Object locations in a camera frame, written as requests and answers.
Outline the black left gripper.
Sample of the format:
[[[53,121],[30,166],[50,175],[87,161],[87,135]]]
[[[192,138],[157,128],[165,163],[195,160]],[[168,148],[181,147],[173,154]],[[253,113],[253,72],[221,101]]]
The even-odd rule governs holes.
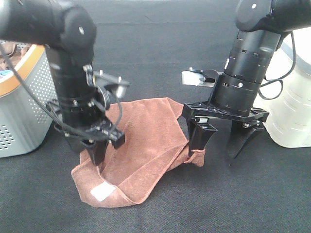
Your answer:
[[[117,129],[117,125],[122,117],[122,107],[119,105],[119,116],[117,122],[113,124],[107,117],[88,127],[66,129],[65,123],[62,121],[59,102],[52,99],[46,103],[47,110],[54,117],[60,120],[60,123],[55,123],[54,128],[62,133],[65,137],[81,140],[81,144],[88,151],[91,161],[98,166],[105,158],[108,142],[115,149],[125,143],[125,135]]]

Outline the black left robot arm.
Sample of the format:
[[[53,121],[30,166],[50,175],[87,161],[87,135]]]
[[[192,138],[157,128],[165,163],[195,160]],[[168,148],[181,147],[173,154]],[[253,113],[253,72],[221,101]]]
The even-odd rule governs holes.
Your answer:
[[[2,40],[43,45],[57,98],[40,108],[64,136],[78,142],[94,165],[108,144],[119,148],[125,135],[106,111],[110,97],[119,102],[129,82],[93,70],[97,29],[89,13],[69,0],[3,0]]]

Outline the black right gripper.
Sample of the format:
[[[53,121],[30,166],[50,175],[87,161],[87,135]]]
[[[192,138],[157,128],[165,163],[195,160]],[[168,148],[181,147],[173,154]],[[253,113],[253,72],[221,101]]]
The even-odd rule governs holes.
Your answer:
[[[260,108],[251,108],[247,116],[240,116],[222,110],[207,101],[185,103],[182,116],[188,121],[189,157],[194,150],[203,150],[217,129],[209,122],[209,118],[232,120],[230,136],[226,145],[226,153],[235,159],[245,145],[264,130],[263,122],[269,113]]]

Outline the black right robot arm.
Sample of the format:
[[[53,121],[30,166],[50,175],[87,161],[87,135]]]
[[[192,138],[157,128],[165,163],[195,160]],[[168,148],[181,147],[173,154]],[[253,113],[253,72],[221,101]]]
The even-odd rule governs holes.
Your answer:
[[[235,37],[222,72],[189,68],[182,83],[211,86],[207,101],[186,103],[182,116],[187,122],[189,152],[203,150],[216,132],[210,118],[231,121],[226,144],[231,158],[264,128],[268,112],[253,106],[269,63],[284,38],[311,24],[308,0],[241,0],[236,9]]]

